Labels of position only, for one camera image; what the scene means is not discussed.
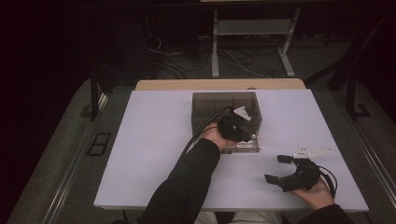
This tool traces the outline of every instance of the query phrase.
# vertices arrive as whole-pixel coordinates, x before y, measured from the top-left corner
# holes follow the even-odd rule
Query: white plastic piece
[[[334,151],[332,147],[302,147],[298,146],[293,154],[294,159],[310,159],[316,156],[324,155]]]
[[[251,117],[248,115],[248,112],[246,111],[244,106],[236,108],[233,112],[246,120],[249,120],[249,121],[251,120]]]

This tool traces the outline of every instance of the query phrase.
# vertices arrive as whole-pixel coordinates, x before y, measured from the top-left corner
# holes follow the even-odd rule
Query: pants
[[[282,224],[276,212],[237,212],[230,224]],[[218,224],[214,212],[200,212],[194,224]]]

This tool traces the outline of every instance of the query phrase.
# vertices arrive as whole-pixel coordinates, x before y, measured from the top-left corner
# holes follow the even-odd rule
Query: black sleeve
[[[353,224],[344,210],[338,205],[321,208],[311,215],[301,219],[299,224]]]
[[[194,223],[219,158],[218,146],[200,139],[154,192],[139,223]]]

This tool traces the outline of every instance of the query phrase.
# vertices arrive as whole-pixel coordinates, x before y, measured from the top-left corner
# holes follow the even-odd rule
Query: gray floor
[[[223,40],[219,47],[227,51],[221,51],[223,60],[219,60],[220,78],[286,78],[282,64],[274,53],[281,43],[281,38],[274,37],[243,38],[229,42]],[[342,57],[348,46],[348,42],[331,42],[325,47],[320,37],[302,38],[293,40],[288,56],[297,78],[305,79]],[[204,48],[200,60],[189,59],[178,54],[176,50],[168,53],[171,53],[166,57],[168,65],[163,65],[167,70],[163,70],[158,78],[182,78],[183,75],[187,78],[210,78],[210,58],[206,61],[208,48]],[[235,58],[243,58],[243,61],[238,61],[240,64],[233,63],[233,59],[226,59],[230,58],[229,54]],[[246,67],[249,72],[240,67],[244,63],[250,63]],[[375,224],[395,223],[395,205],[377,178],[372,164],[367,160],[364,148],[367,143],[370,144],[389,175],[395,179],[396,164],[393,161],[396,158],[396,125],[363,86],[358,86],[357,103],[364,104],[371,117],[352,121],[344,109],[345,90],[331,92],[326,88],[330,77],[331,74],[307,88],[314,93],[346,164],[369,205],[370,211],[366,214],[355,213],[350,216],[355,223],[370,223],[370,219]],[[107,211],[92,204],[133,89],[134,87],[117,87],[112,94],[107,95],[106,104],[98,118],[89,121],[86,113],[91,100],[89,80],[81,86],[70,102],[8,223],[105,224],[123,219],[121,211]],[[111,133],[106,152],[101,157],[88,156],[86,152],[97,133]],[[365,134],[365,145],[357,133]],[[126,213],[131,223],[136,223],[135,217],[141,214],[140,211]],[[291,223],[297,223],[298,218],[307,213],[309,211],[284,215]]]

